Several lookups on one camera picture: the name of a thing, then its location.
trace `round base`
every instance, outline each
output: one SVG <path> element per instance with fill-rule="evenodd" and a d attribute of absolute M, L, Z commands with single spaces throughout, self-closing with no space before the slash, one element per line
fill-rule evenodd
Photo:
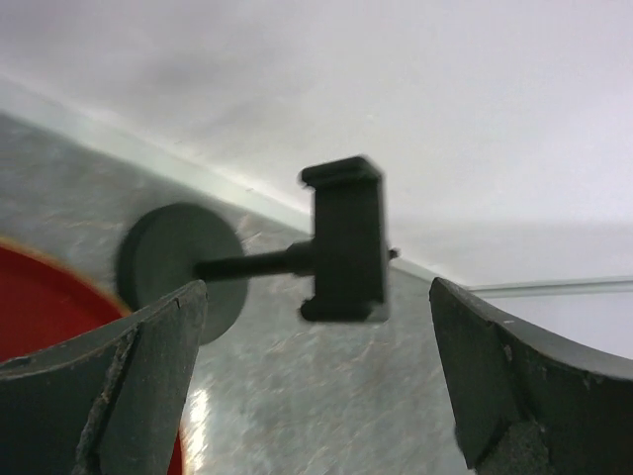
<path fill-rule="evenodd" d="M 143 216 L 119 251 L 117 286 L 121 298 L 138 310 L 198 279 L 202 261 L 244 256 L 230 225 L 198 205 L 179 203 Z M 208 282 L 209 311 L 200 344 L 220 337 L 237 320 L 247 280 Z"/>

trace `red plate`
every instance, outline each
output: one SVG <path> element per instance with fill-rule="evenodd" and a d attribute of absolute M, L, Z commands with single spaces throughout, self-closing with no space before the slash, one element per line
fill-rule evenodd
<path fill-rule="evenodd" d="M 94 330 L 130 311 L 37 252 L 0 240 L 0 362 Z M 167 475 L 182 475 L 180 434 Z"/>

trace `black stand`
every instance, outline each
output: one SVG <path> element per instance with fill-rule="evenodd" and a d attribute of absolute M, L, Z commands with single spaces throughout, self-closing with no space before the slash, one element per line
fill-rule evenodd
<path fill-rule="evenodd" d="M 145 215 L 122 245 L 117 279 L 133 309 L 201 279 L 208 285 L 208 343 L 226 332 L 246 299 L 247 279 L 313 276 L 315 295 L 301 308 L 311 322 L 383 322 L 388 318 L 388 263 L 383 176 L 356 156 L 307 168 L 315 189 L 315 235 L 284 251 L 244 256 L 233 229 L 214 212 L 175 204 Z"/>

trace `gray marble surface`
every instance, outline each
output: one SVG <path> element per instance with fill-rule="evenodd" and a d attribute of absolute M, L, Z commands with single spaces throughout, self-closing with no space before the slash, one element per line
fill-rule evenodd
<path fill-rule="evenodd" d="M 223 212 L 249 252 L 304 238 L 0 116 L 0 234 L 113 290 L 114 255 L 143 213 Z M 253 279 L 237 323 L 200 349 L 183 414 L 190 474 L 462 475 L 428 285 L 392 272 L 391 320 L 311 326 L 310 282 Z"/>

